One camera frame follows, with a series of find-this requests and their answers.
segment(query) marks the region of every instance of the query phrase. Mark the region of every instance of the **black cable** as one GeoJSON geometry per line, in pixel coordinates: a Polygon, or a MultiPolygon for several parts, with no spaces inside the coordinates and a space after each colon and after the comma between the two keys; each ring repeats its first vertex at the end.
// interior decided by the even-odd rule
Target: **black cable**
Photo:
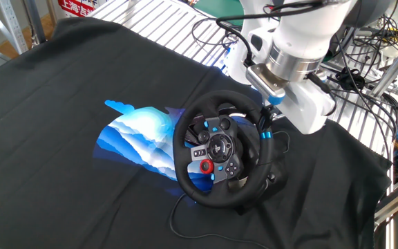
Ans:
{"type": "MultiPolygon", "coordinates": [[[[351,100],[349,100],[349,99],[347,99],[347,98],[345,98],[345,97],[342,97],[342,96],[340,96],[340,95],[337,94],[337,93],[332,93],[332,94],[333,94],[334,96],[338,97],[339,99],[341,99],[341,100],[343,100],[343,101],[346,101],[346,102],[348,102],[348,103],[354,105],[355,107],[358,107],[358,108],[360,108],[360,109],[362,109],[362,110],[364,110],[364,111],[369,111],[368,109],[364,108],[364,107],[361,106],[360,104],[354,103],[353,101],[351,101],[351,100]]],[[[377,116],[377,118],[380,119],[383,123],[385,123],[385,125],[387,125],[388,127],[391,127],[391,126],[390,126],[390,123],[387,122],[386,120],[384,120],[384,118],[382,118],[381,116],[378,116],[378,115],[376,115],[376,116],[377,116]]]]}
{"type": "MultiPolygon", "coordinates": [[[[389,18],[392,18],[392,16],[394,15],[395,10],[396,10],[396,8],[397,8],[397,4],[398,4],[398,0],[396,0],[394,9],[392,10],[391,15],[390,15],[389,18]]],[[[382,34],[383,34],[382,36],[385,35],[385,31],[386,31],[386,18],[384,18],[384,17],[385,17],[385,14],[383,14],[383,27],[382,27],[382,29],[381,29],[381,32],[383,32],[383,33],[382,33],[382,34]]],[[[381,42],[382,42],[382,39],[380,40],[379,45],[377,45],[377,52],[380,51],[381,42]]],[[[372,57],[372,62],[371,62],[371,64],[374,64],[374,62],[375,62],[375,60],[376,60],[376,57],[377,57],[377,56],[373,56],[373,57],[372,57]]],[[[372,68],[372,66],[370,66],[370,67],[368,68],[368,70],[366,71],[366,73],[365,73],[365,75],[364,75],[363,77],[366,77],[366,76],[370,73],[371,68],[372,68]]]]}
{"type": "Polygon", "coordinates": [[[313,72],[308,73],[307,78],[311,80],[311,82],[313,82],[315,85],[317,85],[324,93],[330,95],[332,100],[334,100],[334,107],[332,107],[331,111],[327,113],[325,116],[328,117],[329,115],[333,114],[336,111],[337,102],[333,94],[331,93],[331,88],[327,84],[323,83],[323,81],[313,72]]]}
{"type": "MultiPolygon", "coordinates": [[[[339,38],[337,37],[337,35],[334,35],[334,36],[336,37],[336,40],[338,41],[338,43],[339,43],[339,45],[340,45],[339,38]]],[[[370,106],[368,105],[368,103],[365,101],[365,98],[363,97],[363,95],[361,94],[361,92],[359,91],[359,89],[357,88],[357,85],[356,85],[355,82],[354,82],[354,77],[352,76],[351,71],[350,71],[350,68],[348,67],[348,64],[347,64],[347,62],[346,62],[346,56],[345,56],[345,53],[343,52],[343,49],[342,49],[342,48],[341,48],[341,54],[342,54],[342,58],[343,58],[343,63],[345,64],[345,67],[346,67],[348,73],[350,74],[351,80],[353,81],[353,84],[352,84],[352,85],[355,87],[357,94],[359,94],[359,96],[360,96],[360,98],[362,99],[363,103],[364,103],[364,104],[366,105],[366,107],[369,109],[369,112],[371,112],[371,114],[374,116],[374,118],[375,118],[375,120],[376,120],[376,123],[377,123],[377,125],[379,126],[381,135],[383,136],[383,141],[385,142],[386,154],[387,154],[387,156],[388,156],[387,159],[390,160],[390,151],[389,151],[388,143],[386,142],[385,132],[383,132],[383,128],[381,127],[381,124],[380,124],[379,121],[377,120],[378,117],[377,117],[376,113],[374,113],[374,111],[372,111],[371,107],[370,107],[370,106]]]]}
{"type": "MultiPolygon", "coordinates": [[[[271,4],[267,4],[267,5],[263,6],[263,12],[265,14],[268,14],[268,12],[265,10],[266,8],[268,8],[269,9],[269,13],[271,13],[272,12],[272,8],[274,8],[274,6],[271,5],[271,4]]],[[[272,17],[272,19],[274,19],[276,21],[280,21],[280,19],[278,17],[272,17]]]]}
{"type": "Polygon", "coordinates": [[[236,16],[229,16],[229,17],[220,17],[217,18],[216,24],[235,34],[239,39],[244,43],[245,47],[247,47],[247,57],[245,58],[244,65],[245,66],[251,66],[253,65],[252,57],[253,57],[253,52],[251,50],[251,47],[248,43],[248,41],[240,34],[239,32],[235,31],[233,28],[230,28],[224,24],[222,24],[224,21],[234,21],[234,20],[245,20],[245,19],[259,19],[259,18],[273,18],[273,17],[286,17],[290,15],[298,15],[298,14],[303,14],[307,13],[313,10],[318,10],[319,8],[322,8],[323,2],[320,0],[313,0],[313,1],[300,1],[300,2],[295,2],[295,3],[286,3],[280,6],[274,6],[273,10],[271,13],[268,14],[257,14],[257,15],[236,15],[236,16]],[[303,8],[303,7],[308,7],[300,10],[292,10],[292,11],[287,11],[287,12],[277,12],[277,10],[281,10],[284,8],[303,8]]]}
{"type": "Polygon", "coordinates": [[[226,239],[226,240],[233,241],[233,242],[238,242],[238,243],[250,243],[250,244],[259,246],[259,247],[261,247],[261,248],[264,248],[264,249],[269,249],[268,247],[262,245],[261,243],[257,243],[257,242],[255,242],[255,241],[243,240],[243,239],[232,239],[232,238],[225,237],[225,236],[222,236],[222,235],[219,235],[219,234],[202,234],[202,235],[198,235],[198,236],[185,236],[185,235],[180,234],[179,232],[177,232],[177,231],[174,229],[174,226],[173,226],[174,213],[175,213],[176,208],[178,207],[180,201],[181,201],[186,195],[187,195],[187,194],[183,194],[182,196],[179,197],[179,199],[176,201],[176,204],[174,205],[173,209],[171,210],[170,217],[169,217],[170,229],[171,229],[171,231],[172,231],[174,234],[176,234],[176,236],[178,236],[178,237],[180,237],[180,238],[183,238],[183,239],[201,239],[201,238],[205,238],[205,237],[218,237],[218,238],[221,238],[221,239],[226,239]]]}
{"type": "MultiPolygon", "coordinates": [[[[211,42],[206,42],[206,41],[202,41],[202,40],[200,40],[199,38],[197,38],[195,35],[194,35],[194,31],[198,28],[198,26],[200,25],[200,24],[202,24],[204,21],[215,21],[216,20],[216,18],[214,18],[214,17],[209,17],[209,18],[205,18],[205,19],[201,19],[201,20],[199,20],[199,21],[197,21],[195,24],[193,24],[193,27],[191,28],[191,36],[193,37],[193,39],[195,40],[195,41],[197,41],[197,42],[200,42],[200,43],[202,43],[202,44],[206,44],[206,45],[212,45],[212,46],[219,46],[219,45],[221,45],[221,46],[229,46],[229,45],[231,45],[231,44],[233,44],[233,43],[235,43],[235,42],[237,42],[237,40],[234,40],[234,41],[230,41],[230,42],[223,42],[223,40],[222,40],[222,42],[220,42],[220,43],[211,43],[211,42]]],[[[232,24],[228,24],[228,25],[230,25],[233,29],[235,29],[235,30],[240,30],[242,27],[240,27],[240,26],[235,26],[235,25],[232,25],[232,24]]],[[[229,32],[226,32],[225,33],[225,36],[224,36],[224,39],[225,38],[228,38],[228,36],[230,35],[230,33],[229,32]]]]}
{"type": "MultiPolygon", "coordinates": [[[[331,89],[331,91],[340,91],[340,92],[343,92],[343,93],[353,93],[353,94],[357,94],[357,93],[354,92],[354,91],[346,91],[346,90],[341,90],[341,89],[331,89]]],[[[366,94],[363,94],[363,96],[364,96],[364,97],[367,96],[366,98],[372,98],[371,96],[366,95],[366,94]]],[[[392,108],[398,109],[398,104],[391,104],[391,103],[384,102],[384,101],[382,101],[382,100],[375,100],[375,101],[382,102],[382,104],[386,104],[386,105],[388,105],[388,106],[390,106],[390,107],[392,107],[392,108]]]]}

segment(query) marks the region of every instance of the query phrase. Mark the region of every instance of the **black fabric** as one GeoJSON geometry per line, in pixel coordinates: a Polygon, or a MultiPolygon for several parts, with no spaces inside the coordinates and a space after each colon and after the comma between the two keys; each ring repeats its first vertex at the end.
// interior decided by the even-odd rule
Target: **black fabric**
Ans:
{"type": "MultiPolygon", "coordinates": [[[[105,100],[163,110],[225,89],[260,104],[257,92],[217,68],[117,24],[61,21],[51,41],[0,68],[0,249],[256,248],[177,238],[168,227],[177,182],[92,157],[100,131],[119,116],[105,100]]],[[[371,248],[387,162],[333,122],[310,136],[286,119],[274,129],[291,136],[285,188],[243,216],[186,199],[176,228],[271,248],[371,248]]]]}

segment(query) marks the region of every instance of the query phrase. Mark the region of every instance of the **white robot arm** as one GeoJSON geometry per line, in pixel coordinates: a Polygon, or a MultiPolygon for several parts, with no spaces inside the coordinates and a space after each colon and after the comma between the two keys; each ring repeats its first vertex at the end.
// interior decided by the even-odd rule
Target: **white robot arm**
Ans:
{"type": "MultiPolygon", "coordinates": [[[[305,76],[317,70],[356,1],[326,1],[322,8],[282,17],[280,23],[266,18],[244,20],[241,35],[249,42],[255,65],[244,66],[247,49],[239,41],[227,58],[228,74],[255,86],[301,133],[318,131],[334,100],[305,76]]],[[[240,2],[246,15],[263,14],[265,5],[271,4],[268,0],[240,2]]],[[[285,0],[284,4],[296,2],[305,1],[285,0]]]]}

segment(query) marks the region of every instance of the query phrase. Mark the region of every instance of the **gaming steering wheel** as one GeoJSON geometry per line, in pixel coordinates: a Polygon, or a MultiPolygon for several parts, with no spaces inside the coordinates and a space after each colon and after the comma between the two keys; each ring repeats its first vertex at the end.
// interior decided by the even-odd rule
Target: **gaming steering wheel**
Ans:
{"type": "Polygon", "coordinates": [[[185,109],[174,131],[173,154],[176,177],[185,193],[204,206],[210,208],[234,208],[242,205],[259,191],[265,184],[273,161],[271,127],[264,130],[256,125],[260,136],[260,153],[257,166],[248,174],[247,182],[236,191],[229,189],[229,182],[234,181],[243,171],[243,163],[236,153],[238,143],[238,124],[229,116],[219,115],[218,107],[232,104],[253,124],[258,124],[260,107],[247,96],[232,91],[215,91],[202,96],[185,109]],[[187,148],[185,134],[193,119],[201,113],[208,136],[202,138],[203,145],[187,148]],[[188,175],[188,164],[200,160],[200,170],[211,174],[213,186],[209,193],[199,190],[188,175]]]}

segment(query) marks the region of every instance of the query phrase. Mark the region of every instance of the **blue wave pattern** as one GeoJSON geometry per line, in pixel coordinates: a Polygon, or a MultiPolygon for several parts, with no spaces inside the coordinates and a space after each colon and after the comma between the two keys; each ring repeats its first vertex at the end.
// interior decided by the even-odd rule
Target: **blue wave pattern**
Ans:
{"type": "MultiPolygon", "coordinates": [[[[173,133],[184,109],[166,108],[166,114],[153,107],[135,109],[130,104],[111,100],[105,101],[105,105],[122,115],[101,131],[93,157],[143,166],[176,181],[173,133]]],[[[210,175],[200,171],[199,162],[192,162],[188,172],[200,190],[211,188],[210,175]]]]}

